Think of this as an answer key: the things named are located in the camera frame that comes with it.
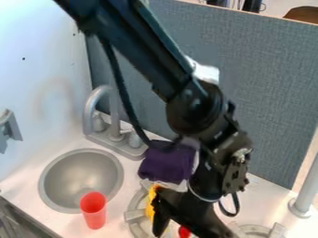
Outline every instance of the faucet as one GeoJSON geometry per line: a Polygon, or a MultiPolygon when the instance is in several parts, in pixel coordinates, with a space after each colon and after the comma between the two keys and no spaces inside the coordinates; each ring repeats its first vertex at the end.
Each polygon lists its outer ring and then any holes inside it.
{"type": "Polygon", "coordinates": [[[144,157],[147,146],[141,142],[136,131],[122,130],[120,127],[118,90],[114,82],[111,86],[99,86],[89,95],[83,113],[83,132],[86,138],[102,146],[108,147],[123,156],[140,160],[144,157]],[[96,112],[96,104],[100,98],[110,96],[111,125],[106,129],[100,112],[96,112]]]}
{"type": "Polygon", "coordinates": [[[96,104],[99,102],[100,98],[111,91],[109,86],[99,86],[94,89],[89,95],[89,98],[85,104],[84,114],[83,114],[83,132],[85,135],[90,135],[94,131],[93,125],[93,114],[95,111],[96,104]]]}

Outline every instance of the metal pole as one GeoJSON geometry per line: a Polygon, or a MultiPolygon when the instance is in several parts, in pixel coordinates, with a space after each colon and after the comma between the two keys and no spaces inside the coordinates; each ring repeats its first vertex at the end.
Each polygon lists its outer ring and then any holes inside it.
{"type": "Polygon", "coordinates": [[[309,218],[311,216],[311,204],[317,192],[318,153],[316,154],[311,169],[301,187],[298,198],[289,202],[290,211],[300,218],[309,218]]]}

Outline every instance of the gray partition wall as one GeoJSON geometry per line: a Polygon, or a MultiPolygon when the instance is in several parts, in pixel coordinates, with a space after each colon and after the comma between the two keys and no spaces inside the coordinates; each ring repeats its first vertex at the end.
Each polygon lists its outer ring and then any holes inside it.
{"type": "MultiPolygon", "coordinates": [[[[318,26],[173,0],[152,0],[151,8],[185,54],[219,67],[220,86],[255,144],[250,172],[291,188],[318,118],[318,26]]],[[[87,46],[93,86],[107,84],[99,43],[87,46]]],[[[143,127],[173,137],[164,103],[119,58],[143,127]]],[[[100,107],[108,111],[107,99],[100,107]]]]}

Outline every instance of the red plastic cup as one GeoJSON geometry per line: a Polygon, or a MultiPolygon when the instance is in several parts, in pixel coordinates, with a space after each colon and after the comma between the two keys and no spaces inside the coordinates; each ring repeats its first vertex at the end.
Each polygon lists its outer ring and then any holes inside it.
{"type": "Polygon", "coordinates": [[[80,201],[80,208],[87,226],[97,230],[105,224],[106,197],[100,192],[90,192],[80,201]]]}

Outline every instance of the yellow object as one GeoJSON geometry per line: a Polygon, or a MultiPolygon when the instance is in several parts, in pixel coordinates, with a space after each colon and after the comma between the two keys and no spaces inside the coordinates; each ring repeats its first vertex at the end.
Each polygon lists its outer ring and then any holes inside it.
{"type": "Polygon", "coordinates": [[[148,198],[147,198],[147,204],[146,204],[146,216],[151,222],[153,222],[153,216],[154,216],[152,200],[156,196],[155,190],[158,187],[159,187],[159,185],[154,184],[151,186],[151,188],[149,189],[149,192],[148,192],[148,198]]]}

